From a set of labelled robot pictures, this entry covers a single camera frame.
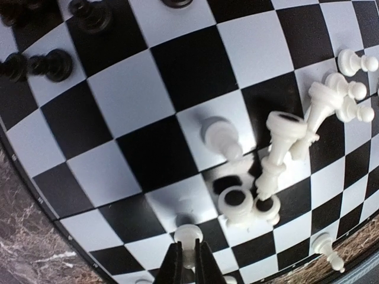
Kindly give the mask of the black grey chessboard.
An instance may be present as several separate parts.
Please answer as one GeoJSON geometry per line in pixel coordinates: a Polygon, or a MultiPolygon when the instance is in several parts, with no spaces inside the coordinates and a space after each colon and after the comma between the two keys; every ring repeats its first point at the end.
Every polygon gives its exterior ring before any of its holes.
{"type": "Polygon", "coordinates": [[[49,218],[107,283],[153,279],[176,228],[198,225],[223,273],[260,283],[378,214],[378,119],[325,119],[286,155],[280,221],[229,227],[219,192],[261,174],[271,111],[303,117],[308,89],[351,49],[378,56],[377,1],[108,1],[87,34],[68,1],[1,27],[1,59],[68,51],[53,83],[1,78],[1,136],[49,218]]]}

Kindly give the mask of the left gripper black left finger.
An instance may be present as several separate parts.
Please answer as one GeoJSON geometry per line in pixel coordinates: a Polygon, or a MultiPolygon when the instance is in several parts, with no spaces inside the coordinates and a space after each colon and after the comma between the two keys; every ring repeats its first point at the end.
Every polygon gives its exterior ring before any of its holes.
{"type": "Polygon", "coordinates": [[[172,243],[155,277],[153,284],[181,284],[183,274],[182,243],[172,243]]]}

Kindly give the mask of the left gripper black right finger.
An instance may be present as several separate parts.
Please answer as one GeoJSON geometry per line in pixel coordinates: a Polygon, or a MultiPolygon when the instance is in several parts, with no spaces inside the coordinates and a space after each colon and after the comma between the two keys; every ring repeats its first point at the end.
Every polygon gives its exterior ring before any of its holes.
{"type": "Polygon", "coordinates": [[[196,284],[226,284],[207,242],[195,240],[195,282],[196,284]]]}

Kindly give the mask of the white pawn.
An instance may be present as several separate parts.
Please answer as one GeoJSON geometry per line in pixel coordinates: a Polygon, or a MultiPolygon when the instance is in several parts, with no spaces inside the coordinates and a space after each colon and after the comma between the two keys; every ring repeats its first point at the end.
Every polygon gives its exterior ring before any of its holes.
{"type": "Polygon", "coordinates": [[[174,233],[174,240],[181,242],[183,250],[183,267],[193,269],[195,267],[195,241],[203,241],[201,229],[193,224],[184,224],[178,227],[174,233]]]}

